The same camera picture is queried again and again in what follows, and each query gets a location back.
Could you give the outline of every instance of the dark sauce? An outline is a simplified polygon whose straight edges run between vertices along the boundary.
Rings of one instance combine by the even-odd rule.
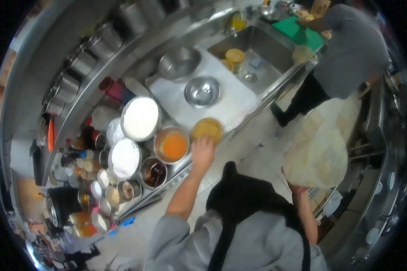
[[[145,170],[145,183],[150,187],[158,187],[166,178],[166,168],[160,161],[153,160]]]

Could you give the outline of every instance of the kitchen sink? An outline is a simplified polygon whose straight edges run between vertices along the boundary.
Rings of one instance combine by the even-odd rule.
[[[232,48],[244,52],[242,69],[236,77],[258,96],[294,65],[293,44],[286,46],[256,26],[239,31],[236,37],[228,36],[208,48],[208,51],[224,59],[226,51]],[[254,58],[261,61],[258,68],[250,65]]]

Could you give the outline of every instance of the sink drain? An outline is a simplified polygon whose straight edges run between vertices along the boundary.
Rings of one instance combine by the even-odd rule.
[[[245,81],[247,81],[249,83],[254,83],[258,79],[258,77],[256,76],[256,73],[250,72],[250,71],[245,71],[243,73],[243,78]]]

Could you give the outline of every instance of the gray shirt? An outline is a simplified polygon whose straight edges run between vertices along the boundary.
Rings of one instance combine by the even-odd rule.
[[[374,17],[359,9],[335,5],[322,20],[332,38],[314,76],[331,98],[346,99],[372,73],[384,72],[390,63],[387,46]]]
[[[144,271],[206,271],[221,231],[214,210],[198,218],[192,233],[179,216],[163,216],[151,237]],[[311,271],[327,270],[320,248],[310,249]],[[222,270],[300,271],[303,254],[300,234],[286,227],[284,217],[256,212],[237,226]]]

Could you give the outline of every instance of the blue sponge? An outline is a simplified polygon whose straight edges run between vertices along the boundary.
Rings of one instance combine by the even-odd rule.
[[[253,68],[259,68],[261,66],[262,60],[259,58],[255,57],[249,62],[249,65],[252,66]]]

